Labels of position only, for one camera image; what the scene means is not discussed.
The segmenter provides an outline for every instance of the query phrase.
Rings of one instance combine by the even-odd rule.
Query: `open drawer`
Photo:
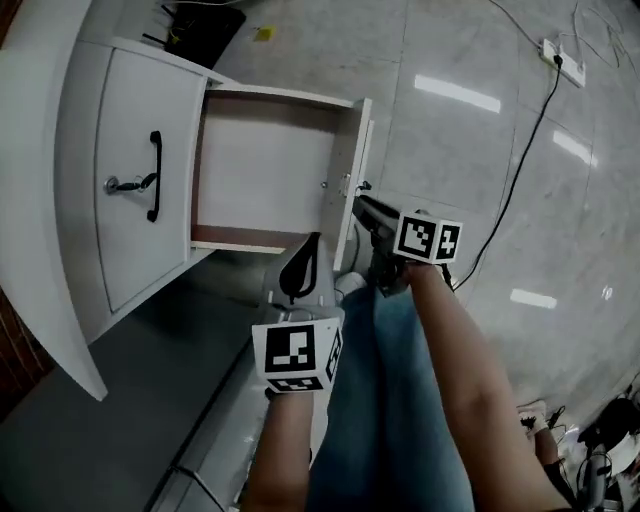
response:
[[[193,174],[192,246],[281,252],[320,231],[339,270],[364,178],[370,114],[369,99],[240,84],[207,91]]]

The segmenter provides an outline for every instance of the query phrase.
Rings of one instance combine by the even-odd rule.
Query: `black cable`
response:
[[[518,181],[518,177],[520,176],[520,171],[522,170],[522,165],[524,164],[524,160],[527,157],[527,153],[529,153],[529,149],[531,148],[531,144],[533,144],[533,139],[536,136],[536,132],[538,131],[538,127],[540,126],[540,123],[542,123],[542,119],[544,118],[544,114],[547,111],[547,107],[549,106],[549,102],[551,101],[551,98],[553,98],[553,95],[555,94],[556,89],[558,88],[558,82],[560,81],[560,68],[562,68],[562,57],[560,57],[559,55],[556,55],[553,58],[553,60],[556,63],[556,65],[558,66],[558,74],[556,75],[556,83],[553,86],[553,90],[551,91],[551,94],[549,94],[549,96],[547,96],[547,99],[544,102],[544,106],[542,107],[542,111],[540,112],[540,116],[538,116],[538,120],[536,121],[536,125],[533,128],[533,132],[531,133],[531,137],[529,138],[529,142],[527,143],[527,147],[525,148],[524,153],[522,153],[522,158],[520,159],[520,163],[518,164],[518,168],[517,168],[516,173],[515,173],[515,175],[513,177],[513,181],[511,182],[511,188],[509,189],[509,195],[507,195],[507,200],[506,200],[506,202],[504,204],[504,207],[502,208],[502,211],[500,212],[500,215],[498,216],[498,220],[496,221],[495,225],[493,226],[493,229],[491,230],[491,234],[489,235],[489,238],[487,238],[487,241],[484,243],[484,245],[482,246],[482,249],[480,249],[480,252],[476,256],[476,259],[473,262],[473,266],[471,267],[471,270],[467,274],[467,277],[465,277],[462,281],[460,281],[454,287],[453,291],[458,290],[464,283],[466,283],[471,278],[473,273],[476,271],[476,269],[478,268],[478,264],[480,263],[480,260],[482,259],[482,255],[484,254],[484,251],[487,249],[487,247],[491,243],[491,240],[493,240],[493,237],[495,236],[496,232],[498,231],[498,228],[500,227],[500,223],[502,222],[502,219],[504,218],[505,213],[507,213],[507,208],[509,208],[509,203],[511,202],[511,197],[513,196],[513,190],[514,190],[514,188],[516,186],[516,182]]]
[[[174,13],[171,9],[169,9],[166,5],[161,5],[160,9],[166,12],[169,16],[171,16],[174,20],[176,19],[176,13]]]
[[[349,265],[349,272],[353,272],[353,269],[356,268],[356,262],[358,261],[358,255],[360,254],[360,230],[358,229],[357,224],[353,224],[353,229],[356,232],[356,252],[353,254],[353,261],[351,265]]]
[[[167,44],[167,43],[165,43],[162,39],[158,39],[157,37],[150,36],[149,34],[142,34],[142,37],[144,37],[145,39],[149,39],[149,41],[154,41],[154,42],[156,42],[156,43],[159,43],[159,44],[161,44],[162,46],[164,46],[165,44]]]
[[[453,284],[451,283],[451,272],[449,272],[449,267],[446,263],[443,263],[442,265],[440,265],[440,268],[442,268],[442,278],[444,279],[444,282],[447,283],[449,289],[453,291]]]

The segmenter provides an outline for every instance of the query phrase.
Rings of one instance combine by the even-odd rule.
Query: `human arm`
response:
[[[480,509],[568,508],[522,431],[506,371],[432,266],[407,271],[447,424]]]
[[[276,395],[249,474],[247,512],[302,512],[309,485],[313,393]]]

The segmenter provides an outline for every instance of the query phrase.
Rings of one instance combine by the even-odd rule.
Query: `yellow sticker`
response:
[[[258,42],[266,42],[269,41],[273,34],[276,32],[276,27],[274,25],[265,25],[264,27],[260,27],[258,32],[256,33],[256,37],[254,41]]]

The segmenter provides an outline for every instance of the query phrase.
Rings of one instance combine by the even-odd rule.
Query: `power strip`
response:
[[[560,55],[562,58],[560,73],[566,76],[574,85],[584,87],[587,83],[586,69],[584,67],[581,69],[578,63],[562,50],[562,47],[558,51],[558,48],[551,41],[544,39],[540,50],[540,58],[553,69],[558,69],[556,63],[553,62],[553,58],[556,55]]]

